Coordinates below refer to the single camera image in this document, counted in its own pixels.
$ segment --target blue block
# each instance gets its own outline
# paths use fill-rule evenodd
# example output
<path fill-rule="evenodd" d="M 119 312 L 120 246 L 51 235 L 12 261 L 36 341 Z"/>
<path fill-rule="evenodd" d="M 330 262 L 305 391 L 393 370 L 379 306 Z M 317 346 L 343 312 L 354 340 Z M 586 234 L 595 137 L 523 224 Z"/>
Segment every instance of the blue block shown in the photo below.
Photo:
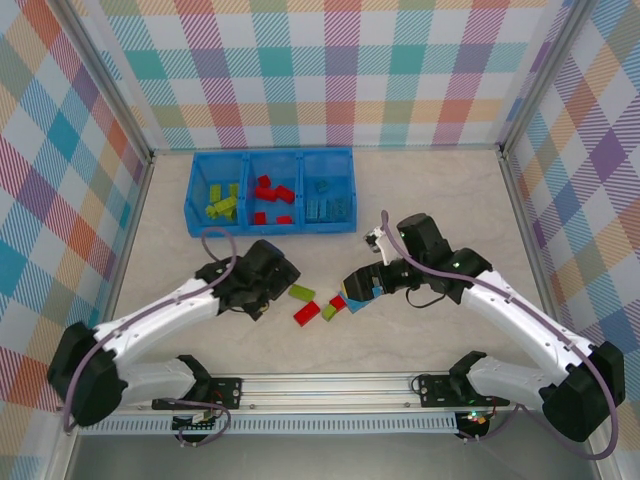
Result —
<path fill-rule="evenodd" d="M 373 298 L 378 298 L 380 295 L 382 295 L 382 287 L 373 287 Z M 342 297 L 342 299 L 347 302 L 347 308 L 349 309 L 349 311 L 351 313 L 356 313 L 358 310 L 363 309 L 364 307 L 366 307 L 367 305 L 369 305 L 371 302 L 373 302 L 373 300 L 369 300 L 366 302 L 358 302 L 356 300 L 351 300 L 349 298 L 346 297 L 346 295 L 344 294 L 344 292 L 340 292 L 340 296 Z"/>
<path fill-rule="evenodd" d="M 316 182 L 316 190 L 318 193 L 324 193 L 329 191 L 329 182 L 326 180 L 318 180 Z"/>
<path fill-rule="evenodd" d="M 331 221 L 331 206 L 329 200 L 320 200 L 320 213 L 318 214 L 318 220 L 321 222 Z"/>
<path fill-rule="evenodd" d="M 317 222 L 318 221 L 318 201 L 317 200 L 307 200 L 307 213 L 306 218 L 309 222 Z"/>
<path fill-rule="evenodd" d="M 347 218 L 347 200 L 344 198 L 338 198 L 333 202 L 333 219 L 334 221 L 341 221 Z"/>

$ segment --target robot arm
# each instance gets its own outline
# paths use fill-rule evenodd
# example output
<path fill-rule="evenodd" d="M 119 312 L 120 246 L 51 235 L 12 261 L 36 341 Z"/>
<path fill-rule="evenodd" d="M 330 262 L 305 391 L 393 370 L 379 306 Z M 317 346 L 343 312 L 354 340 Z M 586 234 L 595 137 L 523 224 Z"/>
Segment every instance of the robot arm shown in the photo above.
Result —
<path fill-rule="evenodd" d="M 343 290 L 348 298 L 371 300 L 375 286 L 382 287 L 384 293 L 394 293 L 427 284 L 436 293 L 482 314 L 540 367 L 510 365 L 483 352 L 471 352 L 449 371 L 451 388 L 461 401 L 475 396 L 501 397 L 541 410 L 558 431 L 575 441 L 586 440 L 609 416 L 606 399 L 593 374 L 562 340 L 512 302 L 518 299 L 568 337 L 572 346 L 584 353 L 604 377 L 616 406 L 622 403 L 624 359 L 614 345 L 604 342 L 595 346 L 554 322 L 519 295 L 473 250 L 452 251 L 431 217 L 413 215 L 400 222 L 398 230 L 411 257 L 422 265 L 476 278 L 511 296 L 505 299 L 481 285 L 429 275 L 414 268 L 403 258 L 397 258 L 384 230 L 376 228 L 367 234 L 365 241 L 374 252 L 383 254 L 383 260 L 358 269 L 344 280 Z"/>
<path fill-rule="evenodd" d="M 131 315 L 93 329 L 77 323 L 65 330 L 47 373 L 49 383 L 65 401 L 71 376 L 81 360 L 100 340 L 116 332 L 80 376 L 72 402 L 72 414 L 78 425 L 93 425 L 119 405 L 159 398 L 211 402 L 210 376 L 193 357 L 181 355 L 159 364 L 134 362 L 158 342 L 227 310 L 241 309 L 258 320 L 269 301 L 279 298 L 300 276 L 282 252 L 259 240 L 243 257 L 237 258 L 235 268 L 213 290 L 179 301 L 185 294 L 202 290 L 220 277 L 229 262 L 227 258 L 205 265 L 181 287 Z M 118 330 L 133 316 L 172 299 L 175 301 L 128 329 Z"/>

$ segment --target plaid wallpaper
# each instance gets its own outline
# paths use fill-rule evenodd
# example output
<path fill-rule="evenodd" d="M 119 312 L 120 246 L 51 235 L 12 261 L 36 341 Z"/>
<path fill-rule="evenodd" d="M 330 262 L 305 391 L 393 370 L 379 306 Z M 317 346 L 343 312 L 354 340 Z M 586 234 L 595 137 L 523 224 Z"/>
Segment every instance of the plaid wallpaper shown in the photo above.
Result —
<path fill-rule="evenodd" d="M 640 1 L 603 0 L 515 149 L 562 322 L 625 353 L 640 467 Z"/>
<path fill-rule="evenodd" d="M 65 326 L 100 321 L 143 161 L 45 0 L 0 0 L 0 479 L 33 478 Z"/>
<path fill-rule="evenodd" d="M 493 144 L 562 0 L 74 4 L 150 143 L 190 149 Z"/>

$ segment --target green block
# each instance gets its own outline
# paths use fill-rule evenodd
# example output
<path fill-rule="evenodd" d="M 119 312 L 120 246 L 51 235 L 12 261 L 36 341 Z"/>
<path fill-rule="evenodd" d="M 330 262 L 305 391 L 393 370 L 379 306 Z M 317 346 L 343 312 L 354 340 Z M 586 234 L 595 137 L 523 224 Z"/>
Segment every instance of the green block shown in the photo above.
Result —
<path fill-rule="evenodd" d="M 232 208 L 235 208 L 237 204 L 238 199 L 236 197 L 227 197 L 224 200 L 216 202 L 214 207 L 216 208 L 216 211 L 218 213 L 224 213 L 225 210 L 231 210 Z"/>
<path fill-rule="evenodd" d="M 216 203 L 222 200 L 222 187 L 220 185 L 211 185 L 209 189 L 209 201 L 211 203 Z"/>
<path fill-rule="evenodd" d="M 336 313 L 338 313 L 336 307 L 334 307 L 333 305 L 327 305 L 322 311 L 322 318 L 324 318 L 327 322 L 330 322 Z"/>
<path fill-rule="evenodd" d="M 207 214 L 207 217 L 209 217 L 211 220 L 215 220 L 216 218 L 218 218 L 218 211 L 216 210 L 216 207 L 214 207 L 213 205 L 209 205 L 204 212 Z"/>
<path fill-rule="evenodd" d="M 313 301 L 316 296 L 316 292 L 310 288 L 301 287 L 300 285 L 293 284 L 289 289 L 289 295 L 298 300 L 302 300 L 305 303 Z"/>

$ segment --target blue plastic tray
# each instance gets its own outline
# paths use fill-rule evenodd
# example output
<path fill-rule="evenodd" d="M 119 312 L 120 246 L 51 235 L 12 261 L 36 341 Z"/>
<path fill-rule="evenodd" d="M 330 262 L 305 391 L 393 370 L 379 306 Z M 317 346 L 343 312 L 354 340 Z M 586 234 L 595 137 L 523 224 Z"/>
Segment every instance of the blue plastic tray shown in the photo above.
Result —
<path fill-rule="evenodd" d="M 271 188 L 284 185 L 294 191 L 294 203 L 255 198 L 257 179 L 262 175 L 269 176 Z M 236 218 L 210 219 L 205 209 L 210 205 L 211 185 L 221 186 L 224 199 L 230 195 L 232 183 L 239 184 Z M 266 213 L 267 225 L 254 224 L 256 212 Z M 350 148 L 242 150 L 193 156 L 184 204 L 187 229 L 192 237 L 199 237 L 210 226 L 224 227 L 234 235 L 355 232 L 357 213 Z M 289 215 L 294 223 L 277 224 L 276 218 L 283 215 Z"/>

